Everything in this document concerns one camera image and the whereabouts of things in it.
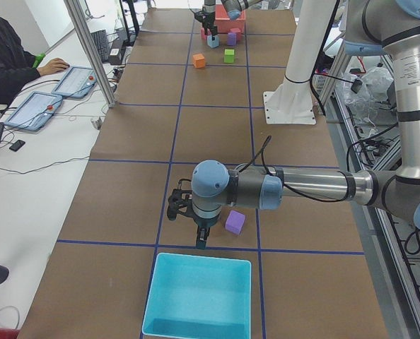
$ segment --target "light blue tray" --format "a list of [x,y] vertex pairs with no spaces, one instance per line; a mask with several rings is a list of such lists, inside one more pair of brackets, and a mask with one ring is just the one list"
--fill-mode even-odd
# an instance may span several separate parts
[[160,253],[142,332],[183,339],[250,339],[251,263]]

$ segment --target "orange cube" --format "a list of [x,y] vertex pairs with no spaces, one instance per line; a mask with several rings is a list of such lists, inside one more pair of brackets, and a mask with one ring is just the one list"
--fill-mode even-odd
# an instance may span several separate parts
[[205,56],[203,54],[194,54],[193,55],[193,65],[197,69],[202,69],[205,67]]

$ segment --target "black sweater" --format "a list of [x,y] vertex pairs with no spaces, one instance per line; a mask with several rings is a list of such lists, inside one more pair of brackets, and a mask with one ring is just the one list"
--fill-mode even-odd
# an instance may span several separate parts
[[21,46],[12,26],[0,18],[0,38],[7,49],[0,49],[0,104],[9,105],[23,86],[40,77],[33,69],[35,56]]

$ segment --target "green cube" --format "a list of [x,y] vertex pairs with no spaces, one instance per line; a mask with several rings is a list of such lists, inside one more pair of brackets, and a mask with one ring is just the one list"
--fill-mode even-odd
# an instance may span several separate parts
[[224,50],[224,62],[226,64],[233,64],[235,62],[235,50],[225,49]]

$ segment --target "keyboard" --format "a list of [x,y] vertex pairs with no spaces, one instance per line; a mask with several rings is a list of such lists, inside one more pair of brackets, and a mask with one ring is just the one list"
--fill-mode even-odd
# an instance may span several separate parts
[[110,57],[110,46],[108,42],[108,37],[106,35],[106,30],[98,30],[91,33],[92,39],[94,40],[95,47],[97,52],[102,59],[102,62],[108,62]]

